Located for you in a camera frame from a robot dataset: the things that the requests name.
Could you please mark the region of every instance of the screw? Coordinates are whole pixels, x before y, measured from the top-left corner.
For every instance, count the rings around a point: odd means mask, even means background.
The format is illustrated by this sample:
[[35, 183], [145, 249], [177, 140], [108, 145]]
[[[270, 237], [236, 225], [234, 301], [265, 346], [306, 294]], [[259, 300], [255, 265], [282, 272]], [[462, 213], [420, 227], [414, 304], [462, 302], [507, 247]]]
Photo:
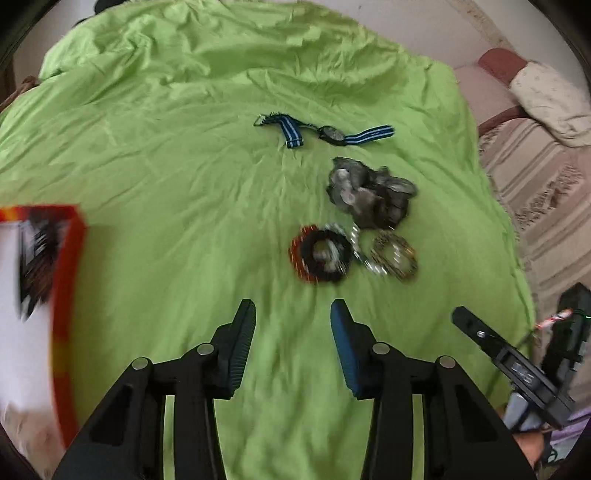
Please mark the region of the screw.
[[197, 353], [199, 355], [210, 355], [215, 350], [215, 347], [211, 343], [202, 343], [197, 347]]
[[131, 368], [134, 370], [143, 370], [148, 366], [148, 359], [144, 358], [143, 356], [136, 358], [133, 362], [131, 362]]
[[450, 357], [450, 356], [442, 356], [439, 359], [439, 364], [443, 367], [443, 368], [453, 368], [456, 366], [456, 361]]
[[386, 355], [390, 351], [387, 343], [375, 343], [372, 350], [378, 355]]

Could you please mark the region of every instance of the red bracelet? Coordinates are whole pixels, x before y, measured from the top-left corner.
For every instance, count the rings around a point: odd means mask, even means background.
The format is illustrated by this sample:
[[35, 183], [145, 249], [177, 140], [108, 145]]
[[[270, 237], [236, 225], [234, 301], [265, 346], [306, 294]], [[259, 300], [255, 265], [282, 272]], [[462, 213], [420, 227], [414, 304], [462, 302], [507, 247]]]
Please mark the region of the red bracelet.
[[291, 246], [288, 250], [291, 264], [295, 268], [295, 271], [297, 272], [298, 276], [308, 283], [318, 283], [318, 279], [315, 276], [311, 275], [308, 272], [306, 266], [304, 265], [304, 262], [301, 259], [300, 245], [304, 237], [314, 230], [318, 230], [317, 225], [303, 226], [300, 229], [300, 234], [291, 241]]

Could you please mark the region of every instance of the green bed sheet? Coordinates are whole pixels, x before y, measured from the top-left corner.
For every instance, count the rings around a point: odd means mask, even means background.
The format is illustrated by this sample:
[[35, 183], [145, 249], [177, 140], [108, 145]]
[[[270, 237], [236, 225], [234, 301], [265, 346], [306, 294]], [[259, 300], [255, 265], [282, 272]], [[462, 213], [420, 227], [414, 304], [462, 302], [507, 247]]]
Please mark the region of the green bed sheet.
[[[242, 388], [216, 404], [228, 477], [354, 480], [372, 403], [345, 386], [334, 299], [408, 356], [455, 357], [482, 389], [495, 369], [452, 325], [454, 307], [514, 342], [533, 320], [511, 222], [444, 64], [310, 3], [156, 0], [80, 24], [41, 77], [0, 116], [0, 204], [78, 203], [89, 225], [72, 326], [80, 422], [134, 358], [182, 355], [250, 298]], [[288, 150], [278, 128], [252, 126], [271, 111], [396, 134], [334, 147], [305, 133]], [[337, 286], [296, 277], [300, 225], [352, 224], [324, 191], [335, 156], [418, 186], [398, 229], [418, 252], [413, 281], [358, 265]], [[493, 402], [506, 394], [500, 382]], [[169, 477], [171, 444], [167, 430]]]

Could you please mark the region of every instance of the hand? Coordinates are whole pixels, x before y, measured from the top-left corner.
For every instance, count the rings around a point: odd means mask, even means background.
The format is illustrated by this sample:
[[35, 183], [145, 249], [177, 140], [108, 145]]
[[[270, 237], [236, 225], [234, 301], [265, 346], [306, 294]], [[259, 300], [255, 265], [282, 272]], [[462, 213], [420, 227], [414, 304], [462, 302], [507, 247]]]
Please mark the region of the hand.
[[516, 433], [513, 438], [533, 468], [544, 453], [544, 435], [540, 432]]

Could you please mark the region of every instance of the bracelet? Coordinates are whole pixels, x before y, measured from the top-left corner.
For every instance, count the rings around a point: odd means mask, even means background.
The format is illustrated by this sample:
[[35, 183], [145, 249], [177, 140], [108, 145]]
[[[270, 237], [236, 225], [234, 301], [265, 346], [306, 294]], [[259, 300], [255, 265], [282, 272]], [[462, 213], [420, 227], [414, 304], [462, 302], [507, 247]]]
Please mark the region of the bracelet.
[[[386, 257], [387, 247], [394, 247], [394, 260]], [[418, 270], [416, 252], [408, 242], [393, 232], [384, 232], [374, 240], [372, 258], [400, 280], [412, 277]]]
[[[314, 247], [326, 242], [329, 255], [318, 255]], [[347, 237], [333, 230], [313, 230], [304, 235], [300, 244], [300, 255], [307, 272], [320, 281], [340, 281], [351, 263], [352, 247]]]
[[304, 262], [301, 259], [300, 245], [301, 245], [301, 241], [305, 238], [305, 236], [308, 233], [316, 231], [316, 230], [318, 230], [318, 227], [316, 225], [303, 226], [300, 229], [299, 236], [295, 237], [291, 241], [291, 246], [290, 246], [290, 249], [288, 250], [291, 265], [293, 265], [293, 267], [295, 268], [295, 271], [297, 272], [298, 276], [302, 280], [304, 280], [305, 282], [308, 282], [308, 283], [317, 283], [318, 279], [316, 277], [314, 277], [313, 275], [311, 275], [308, 272], [308, 270], [306, 269], [306, 266], [304, 265]]
[[388, 270], [386, 270], [381, 264], [372, 262], [367, 255], [365, 255], [360, 247], [359, 247], [359, 235], [361, 234], [361, 229], [357, 226], [357, 224], [353, 225], [351, 229], [351, 233], [349, 234], [349, 239], [351, 241], [351, 246], [353, 247], [353, 255], [357, 260], [359, 260], [365, 268], [367, 268], [370, 272], [373, 272], [378, 275], [387, 275]]

